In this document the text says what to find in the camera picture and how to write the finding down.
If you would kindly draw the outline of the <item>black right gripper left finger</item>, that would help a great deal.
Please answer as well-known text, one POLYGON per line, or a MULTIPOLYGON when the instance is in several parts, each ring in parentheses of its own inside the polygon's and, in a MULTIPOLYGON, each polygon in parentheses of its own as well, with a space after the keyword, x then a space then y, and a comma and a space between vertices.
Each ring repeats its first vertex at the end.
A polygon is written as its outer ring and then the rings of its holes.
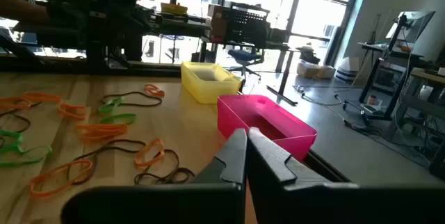
POLYGON ((99 186, 70 198, 62 223, 243 223, 247 135, 236 129, 185 184, 99 186))

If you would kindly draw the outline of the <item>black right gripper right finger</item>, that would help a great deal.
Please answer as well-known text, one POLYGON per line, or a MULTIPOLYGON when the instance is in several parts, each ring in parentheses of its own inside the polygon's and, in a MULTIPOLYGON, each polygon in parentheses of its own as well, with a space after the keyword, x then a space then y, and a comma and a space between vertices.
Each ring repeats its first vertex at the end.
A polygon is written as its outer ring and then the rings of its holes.
POLYGON ((246 166, 259 223, 444 224, 444 188, 331 182, 256 127, 246 166))

